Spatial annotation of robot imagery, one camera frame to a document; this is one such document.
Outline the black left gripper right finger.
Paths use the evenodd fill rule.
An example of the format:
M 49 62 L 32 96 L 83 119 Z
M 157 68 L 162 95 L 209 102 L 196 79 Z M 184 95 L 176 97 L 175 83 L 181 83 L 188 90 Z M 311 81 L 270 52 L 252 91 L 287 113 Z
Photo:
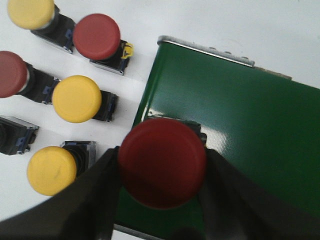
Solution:
M 222 155 L 207 149 L 207 167 L 198 199 L 204 233 L 183 227 L 174 240 L 318 240 L 320 219 L 255 184 Z

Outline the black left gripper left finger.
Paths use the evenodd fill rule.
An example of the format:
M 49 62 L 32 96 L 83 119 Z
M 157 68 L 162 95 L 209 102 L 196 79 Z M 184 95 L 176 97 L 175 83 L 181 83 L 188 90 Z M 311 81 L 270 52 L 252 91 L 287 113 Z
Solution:
M 120 193 L 118 147 L 43 203 L 0 223 L 2 240 L 110 240 Z

